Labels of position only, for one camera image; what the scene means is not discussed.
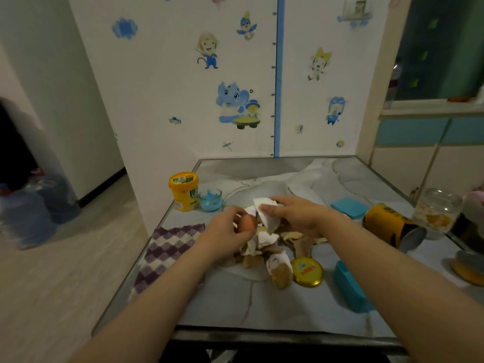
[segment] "person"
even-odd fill
[[[410,356],[418,362],[483,362],[484,307],[438,272],[382,242],[329,207],[295,196],[260,210],[282,218],[280,231],[326,237]],[[143,294],[126,306],[72,363],[157,362],[210,265],[254,233],[235,233],[245,214],[231,206]]]

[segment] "yellow tub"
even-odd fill
[[[171,176],[168,187],[173,193],[176,210],[190,211],[198,207],[198,177],[194,172]]]

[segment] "towel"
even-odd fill
[[[175,263],[205,230],[205,224],[181,228],[157,228],[149,240],[129,301],[144,292],[158,277]]]

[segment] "gold jar lid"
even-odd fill
[[[323,268],[311,257],[299,257],[291,262],[294,281],[307,288],[317,287],[324,277]]]

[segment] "blue water jug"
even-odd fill
[[[45,243],[57,230],[40,195],[30,189],[9,192],[0,184],[0,232],[17,248]]]
[[[63,176],[47,175],[33,178],[29,188],[34,189],[44,199],[52,221],[64,224],[74,219],[81,209],[75,201],[69,200],[70,189]]]

